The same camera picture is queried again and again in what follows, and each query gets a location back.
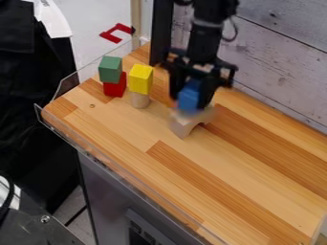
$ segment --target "wooden table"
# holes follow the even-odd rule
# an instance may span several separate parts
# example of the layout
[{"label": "wooden table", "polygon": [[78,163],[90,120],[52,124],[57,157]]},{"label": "wooden table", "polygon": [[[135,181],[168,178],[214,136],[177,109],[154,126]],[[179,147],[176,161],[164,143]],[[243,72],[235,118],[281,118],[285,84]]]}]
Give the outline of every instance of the wooden table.
[{"label": "wooden table", "polygon": [[[146,64],[148,55],[148,46],[139,48],[124,58],[123,69]],[[214,97],[219,117],[181,140],[167,126],[167,81],[167,72],[155,68],[154,101],[137,110],[128,93],[105,97],[98,78],[90,78],[48,104],[42,116],[211,243],[219,244],[207,231],[229,244],[309,244],[327,210],[326,136],[220,89]]]}]

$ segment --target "red tape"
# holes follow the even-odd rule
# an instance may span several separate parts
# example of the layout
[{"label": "red tape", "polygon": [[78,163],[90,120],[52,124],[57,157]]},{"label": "red tape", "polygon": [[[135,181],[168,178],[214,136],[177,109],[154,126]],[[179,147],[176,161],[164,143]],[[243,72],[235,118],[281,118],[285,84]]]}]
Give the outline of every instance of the red tape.
[{"label": "red tape", "polygon": [[133,28],[130,28],[130,27],[127,27],[127,26],[125,26],[125,25],[123,25],[121,23],[118,23],[118,24],[116,24],[115,27],[113,27],[109,31],[101,33],[100,36],[103,37],[104,39],[107,39],[107,40],[109,40],[111,42],[114,42],[116,44],[120,43],[121,38],[112,35],[112,33],[114,31],[122,31],[124,33],[133,34]]}]

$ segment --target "green cube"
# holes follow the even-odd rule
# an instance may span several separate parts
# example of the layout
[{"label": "green cube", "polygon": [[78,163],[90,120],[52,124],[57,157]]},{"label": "green cube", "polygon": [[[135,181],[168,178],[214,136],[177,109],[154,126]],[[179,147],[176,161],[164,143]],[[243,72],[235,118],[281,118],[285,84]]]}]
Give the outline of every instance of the green cube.
[{"label": "green cube", "polygon": [[122,61],[120,57],[104,56],[98,67],[99,78],[102,82],[118,84],[122,72]]}]

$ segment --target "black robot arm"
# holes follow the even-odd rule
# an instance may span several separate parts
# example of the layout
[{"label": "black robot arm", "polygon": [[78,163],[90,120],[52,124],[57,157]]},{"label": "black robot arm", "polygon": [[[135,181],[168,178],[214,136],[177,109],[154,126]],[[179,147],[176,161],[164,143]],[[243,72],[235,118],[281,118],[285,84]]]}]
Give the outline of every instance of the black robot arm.
[{"label": "black robot arm", "polygon": [[[178,99],[187,81],[200,81],[198,109],[205,108],[211,101],[218,87],[232,87],[233,77],[238,70],[236,65],[220,59],[217,54],[223,38],[224,22],[236,14],[238,0],[173,0],[182,6],[192,5],[194,16],[187,49],[170,49],[177,56],[174,60],[167,58],[163,66],[170,74],[170,97]],[[196,68],[211,65],[210,72]],[[229,70],[227,77],[222,70]]]}]

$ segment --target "floor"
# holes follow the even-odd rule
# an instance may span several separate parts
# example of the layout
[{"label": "floor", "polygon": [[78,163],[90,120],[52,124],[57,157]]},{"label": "floor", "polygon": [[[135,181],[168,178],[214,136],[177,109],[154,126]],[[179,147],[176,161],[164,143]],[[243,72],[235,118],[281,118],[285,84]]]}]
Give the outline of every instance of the floor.
[{"label": "floor", "polygon": [[54,217],[86,245],[96,245],[81,187],[71,193]]},{"label": "floor", "polygon": [[[117,23],[130,25],[130,0],[54,0],[73,31],[72,43],[77,69],[118,47],[99,36]],[[123,40],[130,38],[126,33],[116,32]],[[55,212],[86,245],[95,245],[90,219],[85,206],[81,187],[76,188]]]}]

